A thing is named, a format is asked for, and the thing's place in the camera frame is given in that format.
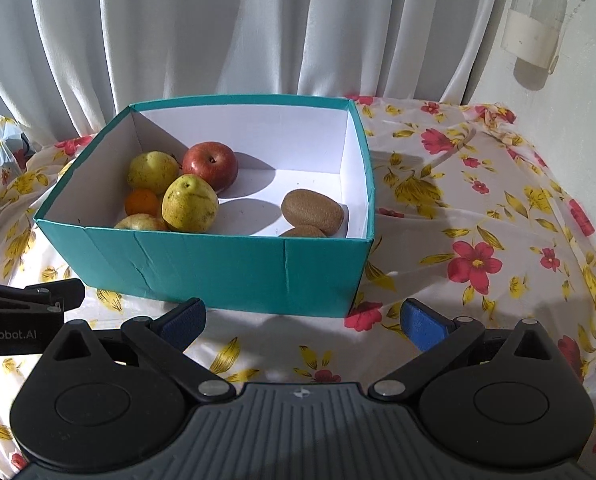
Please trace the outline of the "yellow pear with marks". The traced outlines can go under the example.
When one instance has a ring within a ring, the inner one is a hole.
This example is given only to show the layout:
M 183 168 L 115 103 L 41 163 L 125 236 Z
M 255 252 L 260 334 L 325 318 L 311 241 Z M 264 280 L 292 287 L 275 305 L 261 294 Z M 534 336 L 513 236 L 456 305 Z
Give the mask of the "yellow pear with marks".
M 183 174 L 165 191 L 161 216 L 169 228 L 177 232 L 205 233 L 219 210 L 219 200 L 213 188 L 194 174 Z

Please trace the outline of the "orange tangerine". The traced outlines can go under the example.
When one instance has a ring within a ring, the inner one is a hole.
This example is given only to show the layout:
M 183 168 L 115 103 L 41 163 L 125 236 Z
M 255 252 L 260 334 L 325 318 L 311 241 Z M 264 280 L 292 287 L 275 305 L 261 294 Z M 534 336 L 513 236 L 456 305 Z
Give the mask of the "orange tangerine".
M 124 211 L 127 216 L 132 214 L 150 214 L 161 216 L 161 197 L 149 188 L 133 188 L 124 199 Z

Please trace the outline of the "yellow-green pear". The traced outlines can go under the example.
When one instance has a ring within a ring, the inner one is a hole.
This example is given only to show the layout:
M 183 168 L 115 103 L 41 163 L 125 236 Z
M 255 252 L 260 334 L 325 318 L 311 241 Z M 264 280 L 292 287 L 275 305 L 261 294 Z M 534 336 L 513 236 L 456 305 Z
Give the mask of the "yellow-green pear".
M 179 164 L 171 155 L 151 151 L 135 156 L 129 165 L 127 184 L 161 195 L 179 177 Z

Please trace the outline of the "brown kiwi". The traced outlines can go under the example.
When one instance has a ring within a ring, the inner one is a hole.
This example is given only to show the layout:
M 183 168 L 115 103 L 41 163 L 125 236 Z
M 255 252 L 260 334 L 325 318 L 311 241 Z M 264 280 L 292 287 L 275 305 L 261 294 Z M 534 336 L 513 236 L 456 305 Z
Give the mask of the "brown kiwi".
M 294 226 L 282 232 L 281 237 L 326 237 L 326 234 L 315 226 Z
M 328 196 L 297 188 L 281 202 L 281 212 L 292 226 L 311 226 L 327 236 L 335 235 L 345 220 L 345 211 Z

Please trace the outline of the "red apple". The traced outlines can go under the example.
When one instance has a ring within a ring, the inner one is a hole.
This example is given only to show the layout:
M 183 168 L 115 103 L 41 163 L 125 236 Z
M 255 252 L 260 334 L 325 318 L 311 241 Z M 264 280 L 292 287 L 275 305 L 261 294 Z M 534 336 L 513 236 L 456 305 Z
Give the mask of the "red apple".
M 235 182 L 238 169 L 235 153 L 220 142 L 197 143 L 183 156 L 183 174 L 194 174 L 205 180 L 216 193 L 221 193 Z

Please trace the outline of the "white curtain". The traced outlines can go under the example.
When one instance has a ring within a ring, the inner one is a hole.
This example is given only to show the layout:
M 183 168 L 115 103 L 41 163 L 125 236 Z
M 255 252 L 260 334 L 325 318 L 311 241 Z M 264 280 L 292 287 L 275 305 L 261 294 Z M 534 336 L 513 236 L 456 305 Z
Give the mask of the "white curtain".
M 495 0 L 0 0 L 0 114 L 40 143 L 195 94 L 459 102 Z

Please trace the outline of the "teal cardboard box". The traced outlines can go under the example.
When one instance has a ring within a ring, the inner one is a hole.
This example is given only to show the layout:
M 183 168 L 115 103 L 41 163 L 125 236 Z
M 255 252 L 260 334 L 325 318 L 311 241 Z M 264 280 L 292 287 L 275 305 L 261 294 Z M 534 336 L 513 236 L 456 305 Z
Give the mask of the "teal cardboard box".
M 205 234 L 115 229 L 139 154 L 182 158 L 217 141 L 238 158 Z M 333 236 L 281 237 L 297 188 L 345 211 Z M 375 236 L 371 156 L 355 104 L 341 98 L 232 94 L 127 106 L 86 145 L 36 212 L 36 224 L 86 284 L 211 308 L 342 318 Z

